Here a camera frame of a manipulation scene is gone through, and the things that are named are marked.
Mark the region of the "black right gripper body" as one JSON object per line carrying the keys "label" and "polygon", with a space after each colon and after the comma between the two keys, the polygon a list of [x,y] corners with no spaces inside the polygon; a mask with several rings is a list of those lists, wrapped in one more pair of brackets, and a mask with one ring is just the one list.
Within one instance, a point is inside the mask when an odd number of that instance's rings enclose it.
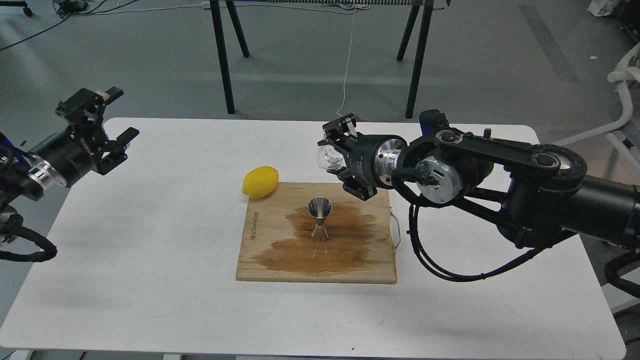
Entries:
{"label": "black right gripper body", "polygon": [[366,186],[392,189],[392,173],[409,144],[402,137],[388,134],[358,134],[352,141],[349,164],[356,180]]}

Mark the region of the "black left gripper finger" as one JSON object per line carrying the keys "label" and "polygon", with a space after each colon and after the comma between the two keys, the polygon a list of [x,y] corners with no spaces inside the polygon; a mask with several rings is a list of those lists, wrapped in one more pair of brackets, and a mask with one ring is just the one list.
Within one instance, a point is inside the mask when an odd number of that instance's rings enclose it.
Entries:
{"label": "black left gripper finger", "polygon": [[100,175],[106,175],[128,159],[126,150],[130,142],[140,134],[138,129],[129,127],[115,140],[106,139],[98,142],[94,149],[93,170]]}
{"label": "black left gripper finger", "polygon": [[107,105],[118,100],[124,91],[112,87],[106,91],[82,88],[66,101],[58,102],[55,114],[67,121],[71,137],[88,146],[108,141],[103,122]]}

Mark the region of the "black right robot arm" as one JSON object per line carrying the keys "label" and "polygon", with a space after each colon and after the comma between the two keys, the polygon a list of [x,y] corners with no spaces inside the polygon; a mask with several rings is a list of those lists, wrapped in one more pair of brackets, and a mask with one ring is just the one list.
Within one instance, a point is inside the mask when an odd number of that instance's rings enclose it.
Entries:
{"label": "black right robot arm", "polygon": [[318,160],[362,201],[396,191],[414,207],[456,207],[493,223],[517,248],[547,249],[574,233],[639,248],[639,187],[589,176],[585,160],[550,144],[482,136],[450,126],[443,112],[419,116],[407,142],[356,131],[348,114],[323,125]]}

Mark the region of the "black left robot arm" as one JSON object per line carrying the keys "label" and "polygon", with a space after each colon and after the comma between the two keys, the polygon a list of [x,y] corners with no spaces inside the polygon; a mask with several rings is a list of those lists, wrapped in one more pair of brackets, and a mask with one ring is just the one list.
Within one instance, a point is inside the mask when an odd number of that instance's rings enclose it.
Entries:
{"label": "black left robot arm", "polygon": [[115,139],[105,131],[106,107],[123,96],[123,90],[82,88],[55,109],[66,120],[55,132],[28,151],[7,142],[1,144],[1,239],[9,241],[10,218],[16,210],[10,203],[23,196],[43,198],[52,186],[70,188],[88,173],[106,175],[126,161],[130,142],[139,130],[130,127]]}

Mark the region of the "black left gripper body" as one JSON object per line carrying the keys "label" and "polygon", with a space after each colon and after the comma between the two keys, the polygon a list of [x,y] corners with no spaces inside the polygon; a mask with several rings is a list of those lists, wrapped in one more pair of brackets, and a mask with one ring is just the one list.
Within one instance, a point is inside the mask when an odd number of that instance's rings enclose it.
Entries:
{"label": "black left gripper body", "polygon": [[109,170],[103,163],[104,152],[98,148],[107,141],[103,127],[80,127],[78,133],[67,128],[54,133],[28,152],[33,162],[28,178],[48,189],[53,185],[70,188],[90,171],[105,175]]}

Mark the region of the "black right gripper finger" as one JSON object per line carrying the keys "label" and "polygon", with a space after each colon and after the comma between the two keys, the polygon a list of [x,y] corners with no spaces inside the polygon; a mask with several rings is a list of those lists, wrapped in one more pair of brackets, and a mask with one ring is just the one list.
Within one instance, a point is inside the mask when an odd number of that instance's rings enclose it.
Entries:
{"label": "black right gripper finger", "polygon": [[378,193],[376,187],[359,182],[349,168],[326,170],[326,172],[335,175],[342,182],[342,188],[345,192],[363,202],[373,198]]}
{"label": "black right gripper finger", "polygon": [[322,126],[322,146],[331,146],[343,156],[350,156],[354,152],[362,133],[355,127],[361,118],[350,112],[336,120],[329,121]]}

